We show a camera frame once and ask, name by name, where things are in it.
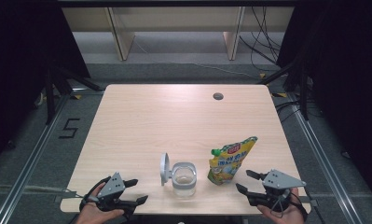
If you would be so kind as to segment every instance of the table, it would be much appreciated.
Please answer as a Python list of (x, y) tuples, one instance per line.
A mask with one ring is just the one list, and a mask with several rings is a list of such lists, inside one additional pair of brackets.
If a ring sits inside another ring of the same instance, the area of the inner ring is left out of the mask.
[[(215, 93), (222, 100), (215, 100)], [(258, 141), (229, 184), (216, 186), (207, 178), (211, 149)], [(171, 180), (161, 186), (161, 154), (171, 167), (189, 161), (197, 168), (196, 193), (176, 198)], [(122, 200), (148, 195), (135, 214), (252, 215), (260, 212), (238, 193), (240, 183), (264, 192), (261, 181), (246, 175), (250, 169), (266, 173), (276, 168), (299, 178), (269, 90), (262, 85), (109, 85), (95, 115), (68, 189), (87, 193), (99, 180), (120, 172), (138, 184), (125, 190)], [(64, 199), (63, 212), (78, 212), (80, 199)], [(305, 204), (307, 211), (310, 205)]]

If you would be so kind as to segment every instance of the light wood surface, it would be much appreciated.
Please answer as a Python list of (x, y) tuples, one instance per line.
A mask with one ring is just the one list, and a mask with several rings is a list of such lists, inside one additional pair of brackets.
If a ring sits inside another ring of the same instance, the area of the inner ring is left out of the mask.
[[(216, 92), (224, 95), (217, 101)], [(258, 141), (229, 184), (208, 178), (211, 149)], [(186, 199), (161, 186), (159, 165), (167, 152), (171, 167), (189, 161), (197, 168), (196, 193)], [(246, 175), (275, 168), (299, 178), (268, 88), (263, 85), (110, 85), (107, 87), (79, 156), (68, 189), (84, 195), (99, 180), (120, 172), (138, 179), (122, 200), (148, 195), (135, 214), (252, 215), (260, 212), (238, 193), (240, 183), (264, 193), (261, 181)], [(62, 200), (63, 212), (78, 212), (80, 199)]]

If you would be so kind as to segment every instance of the floor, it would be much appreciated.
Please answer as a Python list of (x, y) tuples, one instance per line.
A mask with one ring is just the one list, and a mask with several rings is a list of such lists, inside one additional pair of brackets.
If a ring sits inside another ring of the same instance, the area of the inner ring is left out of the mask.
[[(279, 69), (258, 53), (252, 54), (243, 42), (239, 44), (236, 60), (228, 60), (220, 33), (137, 33), (126, 62), (117, 59), (111, 34), (74, 35), (92, 79), (100, 85), (138, 80), (144, 83), (149, 80), (148, 76), (160, 76), (157, 74), (160, 72), (162, 79), (172, 80), (181, 76), (185, 69), (193, 69), (190, 70), (193, 71), (192, 82), (198, 81), (199, 77), (208, 82), (212, 79), (208, 74), (217, 71), (224, 74), (223, 82), (255, 83), (260, 76)], [(249, 45), (254, 44), (250, 33), (241, 36)], [(269, 37), (280, 45), (283, 34), (272, 33)], [(275, 59), (270, 48), (260, 44), (256, 48)], [(134, 71), (133, 77), (121, 77), (123, 73), (112, 72), (114, 67), (120, 69), (120, 65)], [(165, 75), (168, 69), (176, 74), (173, 77)], [(285, 76), (270, 83), (269, 90), (283, 93), (284, 79)], [(42, 100), (42, 105), (31, 112), (14, 139), (16, 148), (4, 151), (0, 157), (0, 220), (4, 223), (70, 223), (75, 216), (64, 214), (59, 204), (61, 198), (72, 194), (63, 188), (73, 172), (102, 94), (84, 91), (85, 87), (77, 83), (73, 86), (77, 90), (75, 95), (81, 95), (81, 99), (77, 99), (79, 96), (58, 98), (60, 115), (54, 120), (54, 126), (45, 124), (47, 110)], [(273, 97), (272, 100), (275, 105), (282, 105), (296, 98), (295, 91), (288, 92), (287, 97)], [(372, 194), (351, 160), (341, 155), (343, 148), (319, 108), (313, 102), (309, 103), (309, 121), (302, 118), (297, 105), (284, 106), (278, 114), (301, 178), (309, 183), (310, 196), (319, 204), (312, 209), (307, 223), (372, 223)], [(61, 138), (69, 134), (63, 127), (73, 118), (82, 121), (72, 121), (77, 125), (77, 135), (73, 139)], [(215, 223), (206, 218), (205, 223)], [(232, 221), (271, 223), (262, 217), (238, 217)], [(160, 219), (152, 223), (163, 222)]]

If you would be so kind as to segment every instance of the yellow pouch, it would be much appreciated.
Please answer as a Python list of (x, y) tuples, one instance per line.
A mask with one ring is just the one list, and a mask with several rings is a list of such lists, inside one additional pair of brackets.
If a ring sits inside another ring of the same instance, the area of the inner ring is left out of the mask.
[(257, 139), (257, 137), (253, 136), (239, 143), (225, 145), (222, 149), (212, 149), (214, 158), (209, 160), (211, 169), (208, 178), (215, 185), (229, 183)]

